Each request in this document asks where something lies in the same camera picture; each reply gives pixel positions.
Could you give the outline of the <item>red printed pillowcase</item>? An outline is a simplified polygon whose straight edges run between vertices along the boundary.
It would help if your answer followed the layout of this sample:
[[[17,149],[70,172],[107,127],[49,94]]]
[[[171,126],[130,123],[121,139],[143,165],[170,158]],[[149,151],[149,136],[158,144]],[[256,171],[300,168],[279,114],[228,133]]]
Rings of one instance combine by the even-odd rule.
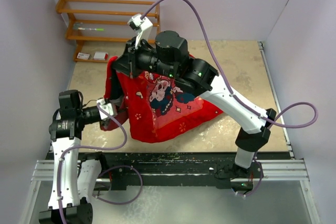
[[[223,114],[215,105],[183,92],[174,80],[142,72],[131,79],[113,69],[114,56],[107,64],[104,98],[115,104],[117,114],[100,124],[112,131],[125,121],[131,137],[145,143],[171,140]]]

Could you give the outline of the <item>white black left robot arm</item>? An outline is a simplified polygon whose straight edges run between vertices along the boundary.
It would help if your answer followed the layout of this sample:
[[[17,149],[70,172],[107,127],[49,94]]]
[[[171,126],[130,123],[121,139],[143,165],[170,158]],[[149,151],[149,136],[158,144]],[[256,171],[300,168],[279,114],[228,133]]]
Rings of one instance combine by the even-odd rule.
[[[59,109],[49,126],[54,155],[52,190],[47,210],[41,211],[39,223],[92,223],[91,195],[97,178],[108,172],[100,153],[79,160],[84,127],[100,121],[96,107],[83,107],[78,90],[61,92]]]

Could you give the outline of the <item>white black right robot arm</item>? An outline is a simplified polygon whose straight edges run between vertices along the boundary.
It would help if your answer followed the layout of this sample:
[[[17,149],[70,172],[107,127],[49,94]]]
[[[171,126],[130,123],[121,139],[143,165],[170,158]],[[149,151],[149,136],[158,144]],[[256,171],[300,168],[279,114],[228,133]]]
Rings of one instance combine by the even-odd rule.
[[[226,84],[218,71],[207,61],[190,56],[187,40],[175,31],[163,31],[152,47],[145,39],[132,38],[112,67],[130,78],[142,72],[172,78],[178,88],[215,105],[239,125],[235,144],[234,173],[246,177],[252,171],[257,151],[268,143],[270,120],[274,109],[262,109]]]

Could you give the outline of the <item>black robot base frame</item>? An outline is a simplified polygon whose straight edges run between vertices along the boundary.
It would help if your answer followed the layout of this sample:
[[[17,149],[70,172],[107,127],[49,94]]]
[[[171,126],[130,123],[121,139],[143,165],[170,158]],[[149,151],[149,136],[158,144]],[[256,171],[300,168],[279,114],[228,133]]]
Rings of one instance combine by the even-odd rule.
[[[254,179],[264,177],[261,163],[241,168],[235,153],[102,153],[102,170],[97,182],[112,190],[128,186],[216,187],[251,192]],[[98,153],[80,153],[79,160]]]

